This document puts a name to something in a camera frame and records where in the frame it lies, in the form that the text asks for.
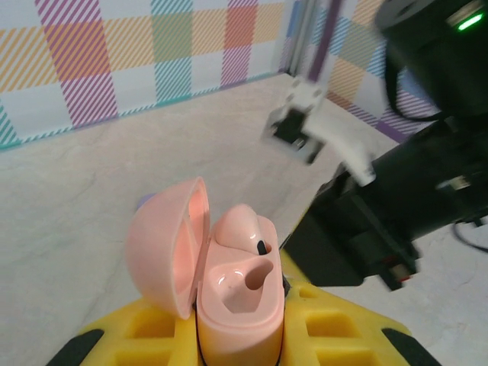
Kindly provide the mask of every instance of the pink earbud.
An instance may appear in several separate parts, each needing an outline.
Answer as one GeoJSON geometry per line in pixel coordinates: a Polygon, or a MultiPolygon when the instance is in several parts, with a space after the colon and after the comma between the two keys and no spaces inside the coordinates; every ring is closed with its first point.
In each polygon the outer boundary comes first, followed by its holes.
{"type": "Polygon", "coordinates": [[[215,224],[215,241],[222,246],[257,255],[267,254],[258,215],[246,204],[228,210],[215,224]]]}

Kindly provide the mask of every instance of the purple object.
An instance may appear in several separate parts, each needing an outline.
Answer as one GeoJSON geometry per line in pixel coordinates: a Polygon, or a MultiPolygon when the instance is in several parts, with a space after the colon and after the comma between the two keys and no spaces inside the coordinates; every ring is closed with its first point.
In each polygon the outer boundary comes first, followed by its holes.
{"type": "Polygon", "coordinates": [[[139,201],[139,203],[137,204],[137,210],[140,209],[140,207],[145,204],[150,198],[152,198],[156,193],[149,193],[149,194],[146,194],[144,197],[142,197],[139,201]]]}
{"type": "Polygon", "coordinates": [[[341,10],[342,0],[330,0],[329,11],[327,14],[326,25],[323,28],[322,38],[319,48],[316,51],[315,60],[308,73],[308,79],[311,82],[318,82],[320,72],[324,62],[326,61],[327,52],[329,51],[330,42],[334,35],[337,20],[339,19],[339,12],[341,10]]]}

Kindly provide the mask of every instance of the green led light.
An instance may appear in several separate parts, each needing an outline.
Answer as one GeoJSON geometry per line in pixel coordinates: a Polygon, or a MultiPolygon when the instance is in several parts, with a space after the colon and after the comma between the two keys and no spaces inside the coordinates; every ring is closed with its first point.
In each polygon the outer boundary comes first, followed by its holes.
{"type": "Polygon", "coordinates": [[[477,23],[478,21],[480,21],[482,17],[483,17],[483,14],[475,15],[474,17],[469,18],[467,21],[464,21],[462,24],[460,24],[457,27],[457,29],[459,31],[464,31],[466,28],[468,28],[468,27],[472,26],[473,24],[477,23]]]}

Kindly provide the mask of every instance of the earbud charging slot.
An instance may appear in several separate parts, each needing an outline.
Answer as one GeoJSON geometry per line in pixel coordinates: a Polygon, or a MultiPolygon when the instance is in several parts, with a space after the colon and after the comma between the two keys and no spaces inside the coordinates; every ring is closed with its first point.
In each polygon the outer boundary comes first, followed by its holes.
{"type": "Polygon", "coordinates": [[[258,257],[242,265],[221,265],[210,274],[217,296],[231,313],[253,313],[261,303],[265,279],[273,263],[258,257]]]}

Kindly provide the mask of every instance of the open case lid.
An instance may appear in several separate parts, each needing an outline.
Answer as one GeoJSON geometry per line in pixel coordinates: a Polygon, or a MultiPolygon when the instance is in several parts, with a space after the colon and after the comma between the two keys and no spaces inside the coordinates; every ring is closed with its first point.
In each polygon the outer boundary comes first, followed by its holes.
{"type": "Polygon", "coordinates": [[[204,271],[209,230],[202,178],[150,198],[134,215],[125,248],[139,292],[163,310],[187,319],[204,271]]]}

